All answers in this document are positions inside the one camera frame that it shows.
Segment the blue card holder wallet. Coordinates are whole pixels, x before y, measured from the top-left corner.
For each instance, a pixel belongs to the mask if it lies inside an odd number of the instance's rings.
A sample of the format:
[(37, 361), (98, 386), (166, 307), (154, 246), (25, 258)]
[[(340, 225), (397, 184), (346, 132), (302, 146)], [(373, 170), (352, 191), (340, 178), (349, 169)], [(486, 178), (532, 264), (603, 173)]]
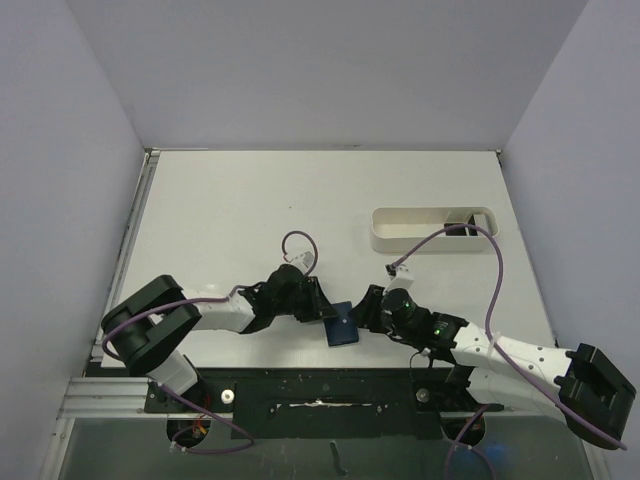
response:
[(324, 320), (324, 328), (329, 347), (341, 347), (359, 342), (359, 331), (355, 321), (349, 316), (352, 310), (350, 301), (332, 305), (337, 316)]

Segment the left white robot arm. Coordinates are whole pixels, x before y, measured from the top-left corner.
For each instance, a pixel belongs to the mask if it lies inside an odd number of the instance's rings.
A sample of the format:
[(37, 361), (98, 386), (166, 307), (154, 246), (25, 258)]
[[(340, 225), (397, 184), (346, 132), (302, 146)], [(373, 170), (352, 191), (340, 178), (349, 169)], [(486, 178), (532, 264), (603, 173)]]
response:
[(167, 387), (168, 399), (190, 411), (202, 402), (204, 387), (195, 367), (178, 351), (186, 336), (194, 330), (253, 334), (280, 316), (308, 323), (334, 320), (338, 312), (318, 279), (290, 264), (281, 265), (265, 281), (235, 286), (224, 297), (189, 296), (165, 274), (103, 317), (102, 347), (131, 376), (146, 376)]

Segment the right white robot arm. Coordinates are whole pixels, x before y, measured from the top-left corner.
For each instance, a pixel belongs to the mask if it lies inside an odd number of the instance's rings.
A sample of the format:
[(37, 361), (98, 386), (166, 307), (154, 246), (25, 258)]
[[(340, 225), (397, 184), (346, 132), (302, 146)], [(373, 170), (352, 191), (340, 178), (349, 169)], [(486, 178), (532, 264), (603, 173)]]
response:
[(417, 305), (405, 289), (376, 285), (349, 316), (360, 328), (452, 365), (445, 395), (456, 408), (476, 402), (537, 412), (595, 446), (622, 446), (636, 389), (592, 345), (548, 348), (488, 334), (463, 318)]

